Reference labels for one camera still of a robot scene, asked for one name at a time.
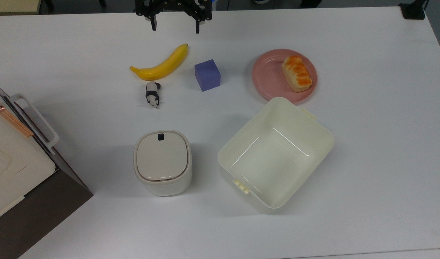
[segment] blue block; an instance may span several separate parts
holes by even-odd
[[[194,74],[203,92],[220,85],[220,71],[213,59],[195,65]]]

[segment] pink plate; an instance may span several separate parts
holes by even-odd
[[[312,85],[308,90],[296,93],[287,82],[282,63],[289,56],[300,56],[308,69],[309,76],[312,79]],[[267,100],[274,97],[284,97],[292,103],[304,100],[316,88],[317,72],[314,65],[302,54],[289,49],[274,49],[261,55],[252,68],[252,79],[255,88]]]

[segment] white box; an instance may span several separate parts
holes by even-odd
[[[334,145],[308,112],[273,98],[219,152],[222,177],[260,213],[272,213],[307,180]]]

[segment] banana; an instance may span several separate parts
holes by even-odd
[[[146,81],[154,81],[166,77],[179,67],[188,54],[188,44],[178,46],[174,52],[161,64],[152,68],[135,68],[131,66],[131,71],[134,72],[140,79]]]

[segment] panda figurine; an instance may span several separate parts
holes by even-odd
[[[153,106],[154,108],[158,108],[159,105],[159,95],[158,90],[161,88],[161,84],[151,81],[146,84],[146,101]]]

